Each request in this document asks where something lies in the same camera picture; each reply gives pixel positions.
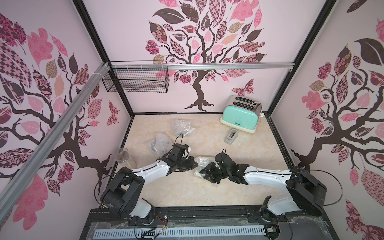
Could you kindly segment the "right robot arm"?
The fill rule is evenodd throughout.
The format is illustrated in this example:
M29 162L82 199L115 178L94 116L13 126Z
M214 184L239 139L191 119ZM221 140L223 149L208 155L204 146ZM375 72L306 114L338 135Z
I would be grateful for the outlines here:
M229 155L219 153L215 161L200 170L203 178L213 184L228 179L236 184L262 185L284 191L277 197L267 196L259 209L265 221L286 213L302 211L320 217L324 211L327 187L308 171L260 169L235 163Z

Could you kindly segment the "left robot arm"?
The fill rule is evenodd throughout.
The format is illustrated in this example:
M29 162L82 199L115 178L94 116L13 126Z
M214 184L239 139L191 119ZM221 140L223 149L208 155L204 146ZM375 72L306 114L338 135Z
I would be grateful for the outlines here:
M133 216L150 222L155 207L140 199L144 186L171 173L191 171L197 166L194 157L187 157L159 158L141 169L121 168L106 187L100 202L120 219Z

